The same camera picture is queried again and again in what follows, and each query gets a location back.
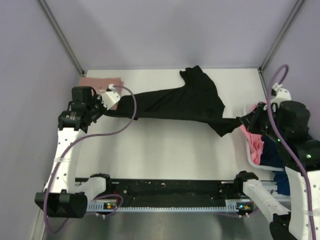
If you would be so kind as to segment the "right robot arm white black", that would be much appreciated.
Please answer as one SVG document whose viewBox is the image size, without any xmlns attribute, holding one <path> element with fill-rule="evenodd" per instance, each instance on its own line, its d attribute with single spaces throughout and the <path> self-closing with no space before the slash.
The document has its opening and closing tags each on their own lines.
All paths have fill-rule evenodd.
<svg viewBox="0 0 320 240">
<path fill-rule="evenodd" d="M 240 119 L 248 132 L 273 140 L 283 159 L 290 209 L 276 200 L 252 172 L 238 173 L 233 185 L 237 197 L 249 197 L 260 209 L 274 240 L 320 238 L 320 142 L 309 135 L 309 118 L 304 104 L 286 100 L 260 102 Z"/>
</svg>

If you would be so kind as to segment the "black t shirt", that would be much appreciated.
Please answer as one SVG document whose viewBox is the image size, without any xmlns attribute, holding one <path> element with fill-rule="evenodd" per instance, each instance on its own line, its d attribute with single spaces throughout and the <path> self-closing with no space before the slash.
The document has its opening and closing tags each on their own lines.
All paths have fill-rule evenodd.
<svg viewBox="0 0 320 240">
<path fill-rule="evenodd" d="M 239 117 L 224 118 L 225 105 L 211 78 L 197 65 L 179 72 L 184 86 L 142 92 L 121 97 L 115 110 L 105 115 L 115 118 L 195 121 L 208 124 L 220 137 L 241 126 Z"/>
</svg>

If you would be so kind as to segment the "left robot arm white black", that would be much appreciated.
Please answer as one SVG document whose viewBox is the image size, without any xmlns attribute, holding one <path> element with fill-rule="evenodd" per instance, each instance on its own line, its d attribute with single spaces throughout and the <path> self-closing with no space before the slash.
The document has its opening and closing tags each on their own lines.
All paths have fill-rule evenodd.
<svg viewBox="0 0 320 240">
<path fill-rule="evenodd" d="M 90 86 L 76 86 L 67 110 L 58 117 L 58 144 L 51 176 L 42 192 L 35 194 L 35 204 L 52 218 L 81 219 L 88 203 L 96 196 L 109 198 L 114 191 L 108 174 L 91 175 L 76 185 L 76 168 L 80 155 L 80 139 L 86 136 L 91 123 L 103 115 L 101 97 Z"/>
</svg>

